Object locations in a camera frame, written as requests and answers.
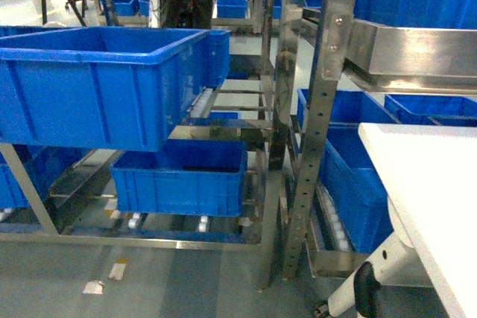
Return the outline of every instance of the paper scrap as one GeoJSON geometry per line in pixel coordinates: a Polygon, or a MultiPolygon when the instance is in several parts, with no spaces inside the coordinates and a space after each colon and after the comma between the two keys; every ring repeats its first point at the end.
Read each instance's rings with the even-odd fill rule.
{"type": "Polygon", "coordinates": [[[108,279],[112,279],[113,281],[121,281],[128,262],[129,259],[127,258],[117,259],[113,265],[113,268],[111,269],[108,279]]]}
{"type": "Polygon", "coordinates": [[[90,281],[84,286],[84,294],[103,294],[104,283],[102,281],[90,281]]]}

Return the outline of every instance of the metal rail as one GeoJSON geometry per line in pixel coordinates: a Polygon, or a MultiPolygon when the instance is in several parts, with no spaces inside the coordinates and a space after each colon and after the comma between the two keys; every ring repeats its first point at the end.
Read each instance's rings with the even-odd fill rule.
{"type": "Polygon", "coordinates": [[[309,88],[309,116],[306,125],[300,170],[290,209],[286,235],[283,274],[294,277],[309,226],[310,209],[315,192],[331,110],[353,25],[355,0],[323,0],[318,29],[312,78],[309,88]]]}

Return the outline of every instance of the stainless steel rack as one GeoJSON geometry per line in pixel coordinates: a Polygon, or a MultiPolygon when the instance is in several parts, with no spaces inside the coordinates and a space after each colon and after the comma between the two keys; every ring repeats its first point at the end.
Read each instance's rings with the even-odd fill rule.
{"type": "MultiPolygon", "coordinates": [[[[257,170],[249,173],[254,189],[245,200],[245,205],[257,208],[259,213],[257,221],[245,230],[250,233],[250,239],[244,238],[244,243],[193,241],[183,236],[172,238],[164,232],[119,229],[118,224],[96,230],[75,228],[72,218],[63,219],[68,212],[59,210],[61,206],[56,209],[55,216],[43,205],[13,147],[2,144],[1,152],[27,194],[41,226],[35,226],[36,229],[10,226],[13,229],[9,233],[0,233],[0,240],[261,250],[259,287],[264,288],[270,280],[278,223],[284,234],[281,243],[285,247],[284,278],[295,276],[304,243],[313,275],[346,277],[351,274],[367,256],[353,251],[339,251],[332,244],[333,240],[326,245],[326,237],[332,232],[326,223],[328,218],[323,208],[326,193],[317,183],[338,81],[345,74],[361,88],[372,92],[474,95],[477,93],[477,53],[474,46],[477,31],[392,28],[354,20],[355,0],[323,0],[321,12],[304,10],[303,0],[283,0],[274,70],[269,61],[273,3],[274,0],[264,0],[262,56],[233,58],[241,64],[239,68],[250,70],[252,79],[260,83],[256,92],[234,93],[258,95],[259,102],[256,106],[228,106],[227,109],[257,111],[258,119],[212,123],[187,118],[172,133],[173,138],[245,140],[249,149],[256,151],[257,170]],[[301,152],[296,141],[297,126],[290,116],[300,35],[315,47],[307,105],[310,115],[306,134],[298,133],[301,135],[301,152]],[[284,177],[283,170],[287,147],[293,169],[290,177],[284,177]],[[287,183],[289,190],[284,189],[287,183]]],[[[208,109],[213,108],[213,101],[221,91],[220,88],[214,91],[208,109]]],[[[98,172],[103,171],[105,163],[107,161],[99,165],[98,172]]],[[[93,200],[101,196],[101,192],[97,191],[81,196],[78,193],[82,190],[75,189],[70,195],[73,203],[80,202],[84,206],[84,201],[75,198],[93,200]]],[[[392,283],[427,286],[429,280],[417,270],[403,273],[392,283]]]]}

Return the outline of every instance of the perforated metal post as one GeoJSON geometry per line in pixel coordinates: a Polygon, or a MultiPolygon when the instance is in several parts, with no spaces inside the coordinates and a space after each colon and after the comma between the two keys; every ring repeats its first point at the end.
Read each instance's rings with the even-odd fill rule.
{"type": "Polygon", "coordinates": [[[309,225],[321,158],[336,88],[343,71],[347,41],[353,25],[355,0],[323,0],[310,80],[309,115],[300,170],[294,189],[286,235],[283,275],[294,277],[309,225]]]}
{"type": "MultiPolygon", "coordinates": [[[[280,21],[280,35],[274,77],[273,133],[268,154],[268,173],[262,227],[261,272],[263,272],[263,275],[259,283],[259,288],[267,287],[270,281],[271,259],[274,252],[279,192],[282,182],[288,122],[290,120],[291,98],[293,96],[302,12],[303,0],[282,0],[282,18],[280,21]]],[[[267,12],[265,17],[271,17],[271,15],[271,13],[267,12]]]]}

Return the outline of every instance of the metal shelving unit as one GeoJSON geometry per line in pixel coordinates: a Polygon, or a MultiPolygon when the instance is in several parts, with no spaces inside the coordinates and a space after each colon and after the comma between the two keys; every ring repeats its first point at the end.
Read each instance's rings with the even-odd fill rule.
{"type": "MultiPolygon", "coordinates": [[[[287,120],[282,119],[288,117],[292,96],[290,89],[283,102],[282,94],[275,96],[274,91],[275,89],[282,91],[293,82],[293,76],[290,77],[293,73],[289,69],[294,71],[297,36],[292,34],[292,44],[287,39],[287,46],[281,45],[282,55],[277,60],[279,71],[273,82],[274,67],[269,58],[274,0],[264,0],[264,3],[266,6],[262,23],[254,24],[256,27],[260,25],[262,30],[262,56],[236,56],[231,59],[231,69],[248,71],[250,79],[259,82],[260,89],[256,91],[222,91],[220,87],[213,89],[201,113],[201,116],[206,117],[211,109],[254,111],[258,113],[258,119],[212,121],[206,118],[185,118],[171,134],[172,138],[181,139],[247,141],[248,149],[256,152],[256,170],[247,172],[244,214],[239,220],[212,218],[210,232],[196,232],[197,217],[150,214],[148,217],[142,215],[139,227],[130,229],[127,227],[128,213],[113,215],[109,213],[109,203],[104,205],[115,197],[114,190],[108,184],[110,182],[108,164],[119,155],[117,151],[106,154],[95,152],[68,169],[51,188],[50,197],[42,202],[15,147],[3,143],[0,144],[1,153],[31,207],[13,212],[0,223],[0,241],[223,251],[259,250],[262,252],[259,287],[267,287],[277,227],[277,200],[273,193],[282,182],[282,162],[285,152],[286,132],[282,129],[287,120]],[[290,45],[294,47],[292,59],[288,56],[290,45]],[[259,102],[257,106],[214,106],[215,99],[221,92],[258,95],[259,102]],[[271,120],[271,113],[274,114],[274,120],[271,120]],[[90,217],[83,215],[84,212],[89,213],[90,217]]],[[[113,10],[111,1],[105,0],[105,5],[104,12],[109,25],[118,24],[114,11],[111,11],[113,10]]],[[[297,4],[290,4],[284,8],[290,9],[289,13],[296,19],[294,24],[299,25],[301,8],[297,4]]],[[[288,31],[292,29],[288,28],[285,22],[282,22],[282,26],[288,29],[287,34],[290,35],[288,31]]]]}
{"type": "MultiPolygon", "coordinates": [[[[62,210],[60,205],[53,208],[44,206],[10,144],[2,144],[1,152],[22,184],[42,231],[38,231],[38,225],[32,229],[31,225],[10,223],[8,225],[16,226],[9,226],[8,233],[2,226],[4,231],[0,233],[0,240],[174,249],[261,250],[259,287],[264,288],[270,280],[279,223],[278,227],[284,234],[283,275],[286,279],[295,276],[304,243],[313,275],[347,277],[351,274],[366,260],[367,255],[337,250],[326,216],[326,191],[317,183],[338,81],[345,74],[370,92],[475,95],[477,68],[474,59],[477,52],[474,45],[477,31],[392,28],[355,20],[355,0],[323,0],[322,11],[304,10],[303,0],[283,0],[274,70],[269,61],[273,3],[274,0],[264,0],[265,11],[260,25],[262,56],[232,58],[232,70],[247,69],[253,74],[252,79],[259,81],[260,90],[227,93],[258,95],[258,104],[220,108],[256,111],[258,119],[214,120],[212,123],[204,119],[186,118],[171,134],[172,138],[178,139],[245,140],[249,143],[249,150],[256,151],[257,171],[248,174],[248,182],[254,185],[253,189],[245,191],[250,192],[245,200],[245,205],[250,208],[245,212],[249,213],[250,209],[253,212],[257,208],[259,215],[255,223],[244,227],[242,243],[230,242],[230,236],[222,238],[222,242],[207,242],[210,238],[201,241],[184,238],[183,234],[180,238],[174,238],[164,232],[142,232],[140,229],[128,231],[120,229],[118,223],[101,229],[75,228],[73,222],[80,211],[77,208],[85,206],[84,197],[93,200],[101,196],[101,192],[91,191],[82,195],[83,189],[72,190],[73,194],[65,195],[62,199],[63,203],[70,203],[68,210],[62,210]],[[307,130],[306,135],[300,133],[301,153],[296,141],[297,126],[290,116],[300,35],[315,47],[307,130]],[[292,178],[283,175],[287,147],[294,172],[292,178]],[[286,183],[291,189],[288,197],[284,189],[286,183]]],[[[225,91],[219,88],[212,93],[204,115],[214,107],[213,102],[221,92],[225,91]]],[[[91,176],[82,184],[91,184],[91,181],[104,177],[108,160],[98,165],[98,175],[91,176]]],[[[429,279],[416,269],[403,272],[390,284],[429,286],[429,279]]]]}

